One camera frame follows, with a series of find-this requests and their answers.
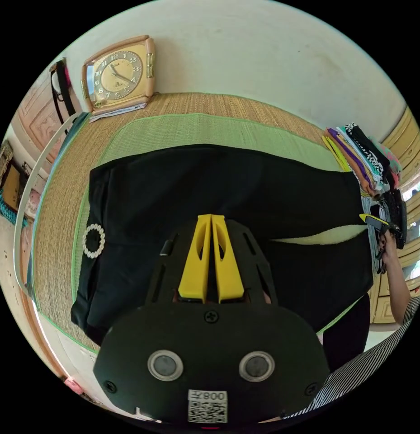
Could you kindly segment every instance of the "white strap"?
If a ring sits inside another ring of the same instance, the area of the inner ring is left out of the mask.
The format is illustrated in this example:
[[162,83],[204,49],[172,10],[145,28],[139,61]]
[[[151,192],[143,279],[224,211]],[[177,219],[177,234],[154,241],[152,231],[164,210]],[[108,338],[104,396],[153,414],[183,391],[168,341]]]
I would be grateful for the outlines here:
[[38,176],[38,172],[41,169],[41,166],[43,165],[48,153],[53,148],[53,146],[58,141],[59,137],[65,132],[67,128],[70,127],[71,123],[77,119],[80,116],[80,113],[75,113],[72,116],[70,116],[63,125],[56,131],[56,133],[53,135],[53,137],[49,140],[47,146],[43,149],[41,152],[41,155],[39,156],[37,162],[35,163],[35,166],[32,169],[32,172],[29,176],[29,179],[26,183],[26,186],[24,187],[23,195],[20,200],[19,210],[17,212],[17,219],[15,221],[15,230],[14,230],[14,251],[13,251],[13,259],[14,259],[14,274],[15,279],[17,280],[17,283],[19,284],[20,288],[28,295],[28,291],[26,289],[26,285],[22,281],[21,274],[20,274],[20,238],[21,238],[21,230],[23,225],[23,219],[24,219],[24,210],[26,208],[26,203],[29,200],[29,195],[32,190],[33,185],[35,184]]

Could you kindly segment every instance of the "white beaded ring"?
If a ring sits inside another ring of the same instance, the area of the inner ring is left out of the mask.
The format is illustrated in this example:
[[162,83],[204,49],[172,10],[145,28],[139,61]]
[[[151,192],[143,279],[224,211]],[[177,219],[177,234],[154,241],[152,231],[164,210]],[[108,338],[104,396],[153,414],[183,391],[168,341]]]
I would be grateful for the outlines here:
[[[89,231],[97,231],[100,234],[100,245],[95,252],[91,252],[88,249],[88,247],[86,247],[86,237],[89,234]],[[83,235],[83,251],[85,252],[85,255],[90,259],[97,258],[98,256],[101,255],[101,252],[104,249],[105,242],[106,242],[106,239],[105,239],[105,234],[104,234],[103,228],[100,225],[96,225],[96,224],[89,225],[86,228],[86,231]]]

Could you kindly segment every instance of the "qr code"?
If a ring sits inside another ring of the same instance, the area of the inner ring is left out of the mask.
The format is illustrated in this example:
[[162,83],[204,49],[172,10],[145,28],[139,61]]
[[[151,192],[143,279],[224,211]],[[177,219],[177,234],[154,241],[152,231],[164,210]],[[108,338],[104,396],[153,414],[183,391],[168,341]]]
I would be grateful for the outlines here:
[[189,422],[226,423],[227,402],[189,401]]

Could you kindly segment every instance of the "alarm clock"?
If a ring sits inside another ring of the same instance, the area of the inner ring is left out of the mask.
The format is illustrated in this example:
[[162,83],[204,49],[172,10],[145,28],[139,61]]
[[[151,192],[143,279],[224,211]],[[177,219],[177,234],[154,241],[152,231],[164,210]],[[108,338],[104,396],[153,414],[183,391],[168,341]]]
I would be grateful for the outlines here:
[[154,40],[126,39],[95,53],[82,68],[82,92],[93,115],[150,100],[154,88]]

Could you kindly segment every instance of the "striped sleeve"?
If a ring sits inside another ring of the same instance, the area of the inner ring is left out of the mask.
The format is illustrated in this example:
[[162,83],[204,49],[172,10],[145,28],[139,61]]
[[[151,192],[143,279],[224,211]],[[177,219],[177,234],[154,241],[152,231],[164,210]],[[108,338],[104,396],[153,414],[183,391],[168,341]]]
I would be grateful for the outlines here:
[[338,368],[327,378],[312,403],[284,419],[307,413],[340,398],[369,378],[400,342],[420,304],[420,296],[412,297],[404,315],[403,325],[391,336]]

